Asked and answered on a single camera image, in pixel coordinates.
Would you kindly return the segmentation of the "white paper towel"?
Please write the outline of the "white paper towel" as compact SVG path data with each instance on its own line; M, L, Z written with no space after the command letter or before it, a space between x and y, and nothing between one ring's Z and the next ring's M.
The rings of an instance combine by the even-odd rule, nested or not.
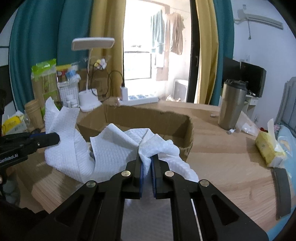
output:
M171 170L185 179L197 182L197 174L180 158L180 152L172 140L164 140L148 128L121 131L109 124L90 143L76 129L78 108L57 109L52 98L45 103L46 133L57 133L60 142L45 149L45 160L49 166L81 182L102 182L123 170L127 162L140 156L144 175L149 174L150 157L158 154L167 161Z

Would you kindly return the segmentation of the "white perforated basket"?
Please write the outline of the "white perforated basket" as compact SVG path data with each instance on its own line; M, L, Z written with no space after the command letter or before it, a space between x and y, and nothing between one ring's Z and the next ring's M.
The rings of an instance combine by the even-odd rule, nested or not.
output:
M58 82L57 86L63 106L71 108L71 99L76 99L79 104L79 86L77 81Z

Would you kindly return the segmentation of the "white desk lamp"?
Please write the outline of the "white desk lamp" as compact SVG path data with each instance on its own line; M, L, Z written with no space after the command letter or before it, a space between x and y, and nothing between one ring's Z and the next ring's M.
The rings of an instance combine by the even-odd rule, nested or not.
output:
M89 87L92 75L90 75L90 62L92 51L95 48L99 49L111 49L114 46L115 39L111 37L84 37L75 38L72 40L72 51L84 51L88 50L88 62L87 62L87 76L86 76L86 90L79 92L79 104L80 109L84 113L93 111L94 109L102 105L98 98L97 91L92 87Z

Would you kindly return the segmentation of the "brown cardboard box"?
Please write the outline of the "brown cardboard box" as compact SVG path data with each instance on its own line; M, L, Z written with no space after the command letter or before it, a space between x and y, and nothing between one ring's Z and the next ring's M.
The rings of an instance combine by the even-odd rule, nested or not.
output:
M162 111L135 106L102 105L80 121L79 132L89 141L110 123L122 131L132 128L149 128L165 140L172 140L180 150L180 158L187 161L193 146L193 123L189 116L172 111Z

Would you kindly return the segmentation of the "white charger plug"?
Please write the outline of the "white charger plug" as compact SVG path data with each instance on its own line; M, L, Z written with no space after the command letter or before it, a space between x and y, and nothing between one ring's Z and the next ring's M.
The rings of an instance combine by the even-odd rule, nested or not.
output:
M128 101L128 89L125 86L121 86L120 91L121 91L121 100Z

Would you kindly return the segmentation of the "clear plastic bag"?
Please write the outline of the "clear plastic bag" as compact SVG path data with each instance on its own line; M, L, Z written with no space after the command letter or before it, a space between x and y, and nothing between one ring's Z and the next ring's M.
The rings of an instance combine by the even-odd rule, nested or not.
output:
M254 137L257 137L259 134L259 128L257 125L243 111L241 111L239 115L236 129L239 132L244 132Z

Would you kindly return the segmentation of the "white power strip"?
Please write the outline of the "white power strip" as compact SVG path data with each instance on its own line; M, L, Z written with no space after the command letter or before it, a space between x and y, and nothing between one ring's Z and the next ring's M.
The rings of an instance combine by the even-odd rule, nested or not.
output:
M128 96L127 100L118 100L119 105L124 106L136 106L136 105L143 105L149 103L157 103L159 101L158 96L154 95L130 95Z

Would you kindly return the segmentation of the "teal curtain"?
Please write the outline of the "teal curtain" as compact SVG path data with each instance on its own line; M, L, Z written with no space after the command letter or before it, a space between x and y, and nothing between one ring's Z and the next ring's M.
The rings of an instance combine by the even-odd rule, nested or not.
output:
M213 1L218 32L218 62L215 85L210 100L211 105L218 106L222 88L224 57L233 58L234 50L234 20L230 0Z
M56 59L58 65L81 61L87 51L71 50L72 40L89 36L93 1L24 1L13 23L9 67L18 110L34 99L31 68Z

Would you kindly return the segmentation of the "blue patterned bedsheet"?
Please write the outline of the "blue patterned bedsheet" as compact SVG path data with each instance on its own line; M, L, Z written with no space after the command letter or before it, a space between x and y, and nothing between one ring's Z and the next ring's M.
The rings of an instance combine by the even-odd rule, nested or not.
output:
M292 224L293 222L292 216L295 210L295 137L287 127L280 126L277 140L287 154L287 159L281 167L286 169L289 178L292 209L290 214L282 217L277 224L267 232L269 240L276 240L276 238L285 233L285 228L288 229L287 224Z

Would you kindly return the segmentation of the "steel travel mug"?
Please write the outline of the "steel travel mug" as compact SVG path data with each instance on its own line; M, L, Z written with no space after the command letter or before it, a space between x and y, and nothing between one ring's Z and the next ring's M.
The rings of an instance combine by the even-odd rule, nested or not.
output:
M227 79L223 85L222 104L218 125L224 130L234 129L244 107L247 94L246 83L241 80Z

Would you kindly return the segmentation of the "yellow curtain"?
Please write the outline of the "yellow curtain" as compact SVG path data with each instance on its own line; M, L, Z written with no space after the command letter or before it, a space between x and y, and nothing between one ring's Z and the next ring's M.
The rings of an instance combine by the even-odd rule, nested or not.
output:
M112 40L102 48L94 48L92 56L107 57L107 69L111 73L111 96L120 96L123 77L123 28L125 24L126 1L94 1L90 22L90 37Z
M219 50L217 20L213 1L196 1L196 9L199 21L200 55L195 102L209 104L217 75Z

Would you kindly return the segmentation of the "hanging teal shirt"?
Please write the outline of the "hanging teal shirt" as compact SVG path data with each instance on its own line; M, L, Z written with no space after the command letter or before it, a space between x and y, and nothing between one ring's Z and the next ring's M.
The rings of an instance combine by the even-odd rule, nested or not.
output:
M165 24L162 10L151 17L151 32L152 51L162 54L164 51L165 41Z

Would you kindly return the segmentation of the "yellow right curtain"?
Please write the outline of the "yellow right curtain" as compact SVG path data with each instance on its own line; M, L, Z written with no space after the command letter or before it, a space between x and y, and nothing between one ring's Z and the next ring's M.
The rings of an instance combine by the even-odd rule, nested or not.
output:
M199 21L200 55L195 102L209 104L217 75L219 50L217 20L213 1L196 1L196 9Z

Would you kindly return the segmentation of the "hanging brown shirt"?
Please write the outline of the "hanging brown shirt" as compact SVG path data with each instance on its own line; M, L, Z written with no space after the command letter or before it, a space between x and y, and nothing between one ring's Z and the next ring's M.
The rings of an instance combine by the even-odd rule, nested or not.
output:
M183 18L179 13L167 15L168 50L177 55L183 53L183 30L185 29Z

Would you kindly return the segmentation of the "teal right curtain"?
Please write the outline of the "teal right curtain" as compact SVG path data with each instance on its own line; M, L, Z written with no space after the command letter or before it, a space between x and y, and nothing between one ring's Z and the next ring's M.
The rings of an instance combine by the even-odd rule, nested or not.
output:
M233 58L234 50L234 20L230 0L213 1L218 32L218 62L215 85L210 100L211 105L218 106L222 88L224 57Z

